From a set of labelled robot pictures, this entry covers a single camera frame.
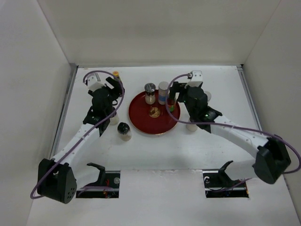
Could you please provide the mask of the ketchup bottle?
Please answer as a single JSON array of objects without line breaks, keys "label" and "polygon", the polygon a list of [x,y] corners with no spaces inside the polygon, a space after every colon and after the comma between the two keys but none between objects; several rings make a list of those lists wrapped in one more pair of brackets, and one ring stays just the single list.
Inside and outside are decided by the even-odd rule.
[{"label": "ketchup bottle", "polygon": [[175,110],[176,100],[175,99],[167,99],[167,106],[170,112],[173,112]]},{"label": "ketchup bottle", "polygon": [[120,80],[120,76],[119,76],[118,71],[114,71],[112,74],[113,74],[115,80]]}]

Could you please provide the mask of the tall pearl jar blue label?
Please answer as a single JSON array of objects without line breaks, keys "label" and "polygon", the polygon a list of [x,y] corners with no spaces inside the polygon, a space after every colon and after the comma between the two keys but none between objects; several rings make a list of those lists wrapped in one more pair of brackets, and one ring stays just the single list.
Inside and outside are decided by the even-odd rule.
[{"label": "tall pearl jar blue label", "polygon": [[162,81],[158,85],[158,103],[160,105],[165,105],[166,96],[168,94],[168,85],[169,83],[166,81]]}]

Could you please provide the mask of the silver-lid spice shaker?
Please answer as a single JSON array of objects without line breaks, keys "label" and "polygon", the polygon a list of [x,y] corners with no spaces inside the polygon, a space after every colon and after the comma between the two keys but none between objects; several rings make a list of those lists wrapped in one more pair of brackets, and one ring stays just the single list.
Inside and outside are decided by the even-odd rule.
[{"label": "silver-lid spice shaker", "polygon": [[145,90],[145,102],[149,105],[152,105],[155,103],[155,91],[156,91],[156,85],[153,83],[147,83],[144,86]]}]

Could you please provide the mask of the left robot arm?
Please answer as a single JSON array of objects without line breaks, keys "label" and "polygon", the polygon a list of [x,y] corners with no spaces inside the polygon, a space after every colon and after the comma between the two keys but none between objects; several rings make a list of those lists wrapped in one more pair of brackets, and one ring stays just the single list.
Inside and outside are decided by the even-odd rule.
[{"label": "left robot arm", "polygon": [[104,166],[89,162],[88,170],[78,173],[75,168],[89,147],[108,128],[111,118],[117,115],[125,90],[120,79],[110,74],[102,84],[97,73],[83,79],[92,96],[83,123],[71,141],[51,159],[43,159],[38,167],[38,182],[33,189],[38,197],[68,204],[73,197],[117,197],[119,185],[114,179],[120,172],[107,171]]}]

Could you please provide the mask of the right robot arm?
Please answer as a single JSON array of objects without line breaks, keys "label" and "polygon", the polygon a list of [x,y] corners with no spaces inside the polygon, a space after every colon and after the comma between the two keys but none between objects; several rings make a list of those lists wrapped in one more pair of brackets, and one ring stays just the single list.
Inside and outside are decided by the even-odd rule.
[{"label": "right robot arm", "polygon": [[288,151],[280,137],[262,131],[243,128],[231,122],[221,112],[208,105],[208,96],[201,86],[173,82],[169,86],[167,101],[184,103],[190,120],[210,134],[222,137],[249,153],[253,160],[228,169],[232,161],[226,162],[218,172],[218,181],[230,186],[235,180],[247,177],[259,178],[267,184],[274,184],[291,164]]}]

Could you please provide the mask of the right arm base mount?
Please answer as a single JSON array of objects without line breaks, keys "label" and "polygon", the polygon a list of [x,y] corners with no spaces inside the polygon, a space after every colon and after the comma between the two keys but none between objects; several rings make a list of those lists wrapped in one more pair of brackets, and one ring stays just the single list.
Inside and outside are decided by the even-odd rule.
[{"label": "right arm base mount", "polygon": [[233,161],[228,161],[219,169],[203,170],[203,181],[206,198],[249,198],[246,181],[248,179],[232,180],[226,169]]}]

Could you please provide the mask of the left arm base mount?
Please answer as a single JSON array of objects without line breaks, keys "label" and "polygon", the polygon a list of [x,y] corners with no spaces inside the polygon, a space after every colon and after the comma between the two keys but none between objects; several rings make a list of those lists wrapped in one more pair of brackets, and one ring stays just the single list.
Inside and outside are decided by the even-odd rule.
[{"label": "left arm base mount", "polygon": [[89,169],[79,176],[76,198],[119,198],[121,172],[106,170],[104,166],[88,163]]}]

